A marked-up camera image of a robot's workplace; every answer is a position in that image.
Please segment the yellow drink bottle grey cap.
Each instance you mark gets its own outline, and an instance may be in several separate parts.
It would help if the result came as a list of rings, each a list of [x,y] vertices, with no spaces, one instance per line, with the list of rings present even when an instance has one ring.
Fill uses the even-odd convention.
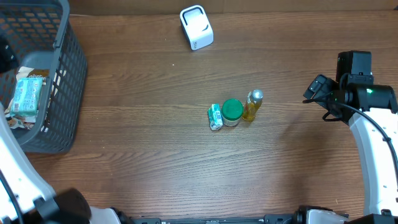
[[[249,92],[247,100],[243,107],[244,109],[242,115],[243,120],[254,121],[256,113],[262,105],[263,96],[264,94],[261,90],[253,90]]]

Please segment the green white can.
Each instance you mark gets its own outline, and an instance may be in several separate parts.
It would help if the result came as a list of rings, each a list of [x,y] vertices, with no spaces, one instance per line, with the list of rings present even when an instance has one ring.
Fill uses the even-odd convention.
[[[236,126],[243,115],[243,105],[242,103],[231,98],[226,100],[221,107],[221,116],[223,119],[223,124],[226,126]]]

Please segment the teal white tissue pack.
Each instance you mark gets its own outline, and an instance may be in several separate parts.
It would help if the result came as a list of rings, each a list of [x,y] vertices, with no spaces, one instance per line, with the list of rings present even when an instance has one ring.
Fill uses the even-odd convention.
[[[208,109],[208,119],[210,122],[210,129],[217,131],[223,126],[223,119],[221,116],[221,108],[219,104],[212,104]]]

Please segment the mint green tissue pack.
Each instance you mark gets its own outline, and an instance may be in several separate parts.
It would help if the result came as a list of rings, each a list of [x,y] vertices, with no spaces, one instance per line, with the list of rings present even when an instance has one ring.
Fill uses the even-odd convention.
[[[36,116],[43,84],[41,78],[22,78],[17,82],[11,116]]]

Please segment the brown white snack bag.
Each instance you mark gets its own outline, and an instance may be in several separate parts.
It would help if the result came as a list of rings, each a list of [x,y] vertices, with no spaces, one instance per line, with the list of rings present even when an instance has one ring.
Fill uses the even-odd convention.
[[[46,79],[48,76],[49,76],[49,70],[42,70],[42,69],[30,68],[30,67],[21,67],[19,69],[19,71],[17,72],[16,78],[17,78],[17,82],[22,78],[41,78],[41,79],[43,79],[43,84],[42,84],[42,88],[41,88],[41,92],[40,92],[40,98],[41,98],[42,93],[44,91],[44,86],[46,85]],[[4,112],[9,127],[11,129],[32,129],[34,124],[36,123],[37,116],[39,113],[40,100],[39,100],[39,105],[38,105],[36,116],[26,116],[26,117],[11,116],[10,111],[11,111],[13,97],[12,97],[11,102],[9,103],[8,108]]]

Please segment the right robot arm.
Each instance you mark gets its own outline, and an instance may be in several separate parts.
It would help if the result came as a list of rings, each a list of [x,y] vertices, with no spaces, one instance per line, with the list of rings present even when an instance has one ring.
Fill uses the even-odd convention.
[[[301,206],[292,223],[397,223],[397,99],[391,86],[375,84],[371,61],[370,52],[340,52],[335,79],[318,75],[303,94],[303,103],[326,109],[324,121],[341,121],[353,133],[363,174],[363,216],[350,219]]]

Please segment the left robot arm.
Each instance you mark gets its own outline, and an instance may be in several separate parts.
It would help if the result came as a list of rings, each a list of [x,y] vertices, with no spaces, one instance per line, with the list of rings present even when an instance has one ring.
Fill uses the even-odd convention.
[[[47,68],[32,129],[17,132],[1,115],[1,220],[4,223],[119,223],[111,208],[88,205],[76,189],[56,194],[33,168],[27,152],[70,150],[86,82],[86,59],[74,34],[39,40],[1,35],[1,55],[32,68]]]

